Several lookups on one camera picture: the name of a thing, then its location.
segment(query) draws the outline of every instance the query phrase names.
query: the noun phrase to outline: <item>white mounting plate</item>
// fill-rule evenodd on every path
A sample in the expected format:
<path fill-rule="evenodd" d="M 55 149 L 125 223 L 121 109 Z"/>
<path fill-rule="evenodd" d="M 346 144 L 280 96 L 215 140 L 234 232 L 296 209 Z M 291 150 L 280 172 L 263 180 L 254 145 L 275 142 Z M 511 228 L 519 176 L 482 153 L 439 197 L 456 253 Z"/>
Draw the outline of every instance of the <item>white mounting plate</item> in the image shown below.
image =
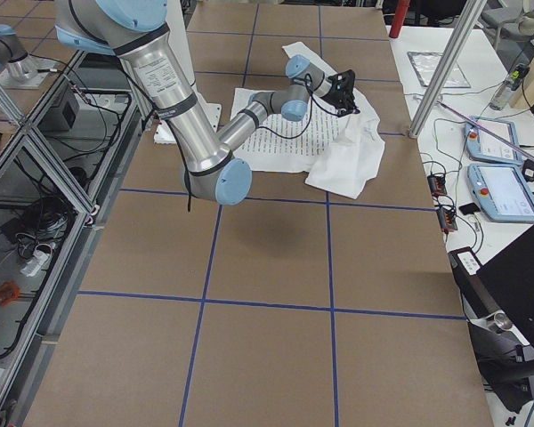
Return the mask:
<path fill-rule="evenodd" d="M 55 60 L 42 60 L 41 58 L 32 57 L 36 62 L 38 69 L 53 68 L 57 62 Z M 37 73 L 37 76 L 30 78 L 27 82 L 19 82 L 10 77 L 10 73 L 5 69 L 0 73 L 0 85 L 6 89 L 39 89 L 45 78 L 50 73 Z"/>
<path fill-rule="evenodd" d="M 210 122 L 210 125 L 217 131 L 217 126 L 220 123 L 220 115 L 222 114 L 222 105 L 221 104 L 208 104 L 207 102 L 202 102 L 202 107 L 206 113 L 207 120 Z M 176 139 L 173 137 L 172 132 L 168 128 L 168 125 L 164 122 L 158 125 L 157 131 L 154 134 L 154 142 L 156 144 L 175 144 Z"/>

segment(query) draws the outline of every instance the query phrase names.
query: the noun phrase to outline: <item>robotic arm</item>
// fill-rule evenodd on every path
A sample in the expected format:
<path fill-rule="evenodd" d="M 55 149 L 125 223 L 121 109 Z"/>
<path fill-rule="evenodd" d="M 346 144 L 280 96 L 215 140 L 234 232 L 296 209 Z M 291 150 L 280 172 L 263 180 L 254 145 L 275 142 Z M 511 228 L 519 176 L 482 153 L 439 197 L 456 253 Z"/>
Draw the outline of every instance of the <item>robotic arm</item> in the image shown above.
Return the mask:
<path fill-rule="evenodd" d="M 37 75 L 36 63 L 28 55 L 16 32 L 7 25 L 0 25 L 0 71 L 6 67 L 10 76 L 25 82 Z"/>
<path fill-rule="evenodd" d="M 313 93 L 338 108 L 358 112 L 353 72 L 326 77 L 302 57 L 287 64 L 286 91 L 258 93 L 216 134 L 168 45 L 162 0 L 56 0 L 57 33 L 64 44 L 128 61 L 160 119 L 174 132 L 186 166 L 182 179 L 195 197 L 236 205 L 251 186 L 249 165 L 233 151 L 270 114 L 302 120 Z"/>

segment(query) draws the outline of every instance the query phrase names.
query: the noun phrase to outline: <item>sticker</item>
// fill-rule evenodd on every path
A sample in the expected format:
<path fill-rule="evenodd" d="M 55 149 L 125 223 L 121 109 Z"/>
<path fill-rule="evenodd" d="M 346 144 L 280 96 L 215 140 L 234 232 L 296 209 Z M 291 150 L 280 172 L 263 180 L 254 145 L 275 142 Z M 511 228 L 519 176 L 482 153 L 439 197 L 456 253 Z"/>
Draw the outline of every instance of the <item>sticker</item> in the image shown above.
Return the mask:
<path fill-rule="evenodd" d="M 151 97 L 161 96 L 180 83 L 168 58 L 162 57 L 142 67 L 135 67 L 134 72 L 141 79 L 144 88 Z"/>
<path fill-rule="evenodd" d="M 467 272 L 473 276 L 477 274 L 477 270 L 481 267 L 477 260 L 474 259 L 473 254 L 470 252 L 462 252 L 461 254 L 457 254 L 459 257 L 459 260 L 461 260 L 461 263 L 467 270 Z"/>

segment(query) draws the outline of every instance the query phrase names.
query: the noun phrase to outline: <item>orange component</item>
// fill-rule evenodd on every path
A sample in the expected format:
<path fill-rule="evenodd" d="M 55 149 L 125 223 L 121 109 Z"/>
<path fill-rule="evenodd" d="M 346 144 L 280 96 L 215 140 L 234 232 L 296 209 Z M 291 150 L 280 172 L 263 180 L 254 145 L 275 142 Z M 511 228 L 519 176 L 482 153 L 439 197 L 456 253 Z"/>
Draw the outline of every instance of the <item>orange component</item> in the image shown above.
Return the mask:
<path fill-rule="evenodd" d="M 0 307 L 6 306 L 18 298 L 20 298 L 20 287 L 16 285 L 16 282 L 3 282 L 0 285 Z"/>

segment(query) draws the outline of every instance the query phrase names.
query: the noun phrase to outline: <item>white table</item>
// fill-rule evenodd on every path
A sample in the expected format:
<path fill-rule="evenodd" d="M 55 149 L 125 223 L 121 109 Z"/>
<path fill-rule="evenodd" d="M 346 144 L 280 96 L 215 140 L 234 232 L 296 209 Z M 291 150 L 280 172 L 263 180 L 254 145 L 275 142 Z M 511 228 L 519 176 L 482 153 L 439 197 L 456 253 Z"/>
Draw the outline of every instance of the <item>white table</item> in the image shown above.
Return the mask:
<path fill-rule="evenodd" d="M 403 84 L 406 102 L 408 104 L 409 114 L 413 117 L 416 113 L 419 100 L 413 93 L 424 93 L 425 89 L 417 80 L 416 73 L 409 62 L 408 52 L 443 52 L 445 44 L 451 34 L 450 28 L 419 28 L 404 27 L 398 39 L 391 40 L 393 55 L 400 73 L 400 80 Z M 506 77 L 506 69 L 500 62 L 497 54 L 493 50 L 485 34 L 479 30 L 474 30 L 465 48 L 461 52 L 458 65 L 465 73 L 466 78 L 471 84 L 469 89 L 444 89 L 442 93 L 475 93 L 493 85 L 497 85 Z M 521 112 L 521 110 L 505 108 L 502 111 L 494 111 L 486 108 L 497 86 L 477 94 L 464 95 L 444 95 L 443 101 L 457 109 L 463 114 L 469 116 L 478 116 L 482 113 L 484 117 L 502 117 Z M 433 122 L 437 118 L 447 118 L 459 122 L 460 119 L 442 107 L 435 107 L 432 114 L 427 120 L 424 130 L 418 138 L 419 148 L 423 155 L 423 160 L 433 160 L 444 164 L 448 171 L 457 169 L 457 162 L 441 154 L 435 148 L 435 139 L 433 138 Z M 523 112 L 518 116 L 508 117 L 506 120 L 514 122 L 521 145 L 534 146 L 534 116 L 529 112 Z M 465 126 L 452 124 L 448 122 L 437 123 L 437 135 L 439 148 L 449 153 L 451 156 L 461 158 L 465 143 Z M 473 163 L 466 153 L 461 159 L 463 169 L 461 170 L 457 182 L 457 173 L 447 175 L 447 189 L 449 195 L 456 200 L 457 206 L 473 202 L 473 196 L 467 186 L 466 167 Z M 425 170 L 429 173 L 430 165 L 425 165 Z M 438 165 L 433 166 L 434 172 L 442 172 Z M 496 223 L 490 222 L 483 213 L 478 213 L 476 217 L 480 220 L 484 231 L 484 243 L 477 256 L 481 262 L 486 262 L 495 254 L 500 252 L 515 238 L 520 236 L 530 225 L 513 224 L 513 223 Z M 457 249 L 463 246 L 471 246 L 474 242 L 474 233 L 462 221 L 457 220 L 459 230 L 449 233 L 447 239 L 447 250 Z M 493 416 L 495 426 L 502 426 L 513 414 L 509 413 L 496 395 L 487 394 L 490 411 Z M 525 405 L 520 415 L 517 415 L 515 425 L 523 425 L 526 415 L 530 409 L 530 403 Z M 534 415 L 530 422 L 530 427 L 534 427 Z"/>

